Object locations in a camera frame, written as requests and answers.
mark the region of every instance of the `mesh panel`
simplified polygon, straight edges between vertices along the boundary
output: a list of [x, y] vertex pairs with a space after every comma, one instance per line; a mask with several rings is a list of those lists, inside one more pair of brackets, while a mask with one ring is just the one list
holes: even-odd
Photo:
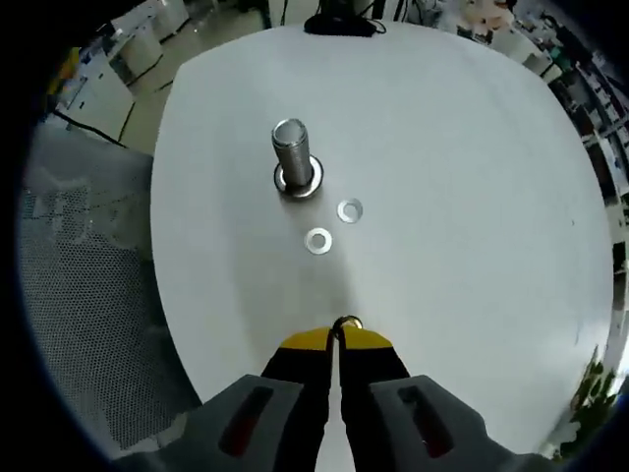
[[[38, 141], [46, 146], [33, 148], [21, 213], [27, 316], [62, 395], [116, 456], [199, 405], [170, 339], [150, 259], [152, 158], [47, 133]], [[121, 152], [125, 158], [110, 158]], [[81, 163], [73, 165], [72, 155]], [[102, 178], [108, 165], [116, 167], [107, 177], [117, 182], [113, 191]], [[121, 186], [125, 179], [133, 185]]]

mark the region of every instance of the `table surface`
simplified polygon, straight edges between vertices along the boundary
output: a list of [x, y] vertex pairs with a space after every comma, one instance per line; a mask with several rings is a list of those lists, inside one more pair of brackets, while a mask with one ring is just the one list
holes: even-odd
[[[359, 316], [476, 408], [515, 451], [566, 406], [612, 299], [594, 170], [560, 104], [521, 65], [453, 34], [270, 29], [177, 74], [151, 190], [157, 281], [202, 401], [259, 373], [291, 333]], [[307, 203], [278, 196], [270, 131], [300, 118], [323, 163]], [[356, 224], [336, 216], [356, 198]], [[305, 234], [323, 227], [331, 250]], [[318, 464], [342, 469], [339, 393]]]

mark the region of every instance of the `metal rod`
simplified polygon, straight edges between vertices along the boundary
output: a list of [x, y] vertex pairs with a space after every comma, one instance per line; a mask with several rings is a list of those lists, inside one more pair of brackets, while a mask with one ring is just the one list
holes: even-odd
[[304, 187], [313, 179], [306, 126], [296, 118], [280, 121], [271, 132], [273, 148], [287, 187]]

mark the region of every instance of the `floor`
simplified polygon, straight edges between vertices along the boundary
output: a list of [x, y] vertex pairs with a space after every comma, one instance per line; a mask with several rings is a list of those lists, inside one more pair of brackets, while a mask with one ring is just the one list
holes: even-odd
[[136, 104], [120, 141], [153, 155], [170, 84], [179, 67], [208, 49], [260, 30], [262, 20], [257, 10], [193, 12], [181, 31], [162, 44], [164, 55], [159, 62], [130, 86]]

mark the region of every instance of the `metal cylinder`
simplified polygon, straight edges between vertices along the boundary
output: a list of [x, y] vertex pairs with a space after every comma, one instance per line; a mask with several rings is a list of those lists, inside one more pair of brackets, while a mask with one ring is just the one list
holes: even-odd
[[313, 179], [306, 126], [296, 118], [280, 121], [271, 132], [273, 148], [287, 187], [304, 187]]

